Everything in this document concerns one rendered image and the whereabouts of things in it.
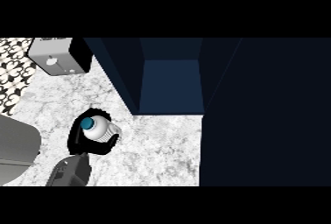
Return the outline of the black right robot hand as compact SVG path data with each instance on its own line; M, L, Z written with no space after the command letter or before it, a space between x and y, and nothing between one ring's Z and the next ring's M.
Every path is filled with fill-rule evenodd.
M94 153L97 155L107 155L111 152L111 149L117 144L117 141L120 140L120 134L114 134L105 143L101 143L98 141L88 139L88 137L83 134L80 123L86 117L92 117L92 116L103 116L107 118L108 121L111 121L110 113L100 108L91 108L77 117L71 126L69 139L67 139L67 148L71 155L82 154L82 153Z

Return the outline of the white bottle with teal cap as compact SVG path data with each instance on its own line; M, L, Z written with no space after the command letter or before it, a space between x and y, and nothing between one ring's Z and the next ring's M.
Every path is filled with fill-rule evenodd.
M80 122L86 138L105 143L116 135L122 135L120 127L101 115L86 117Z

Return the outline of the dark blue open cabinet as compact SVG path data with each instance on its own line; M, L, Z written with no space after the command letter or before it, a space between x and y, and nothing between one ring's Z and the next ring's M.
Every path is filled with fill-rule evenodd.
M88 38L86 42L135 116L204 113L199 38Z

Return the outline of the grey and black box appliance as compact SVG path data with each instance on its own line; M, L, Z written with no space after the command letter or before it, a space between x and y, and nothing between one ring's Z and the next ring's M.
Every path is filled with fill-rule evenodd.
M35 38L29 58L51 76L86 74L94 53L83 38Z

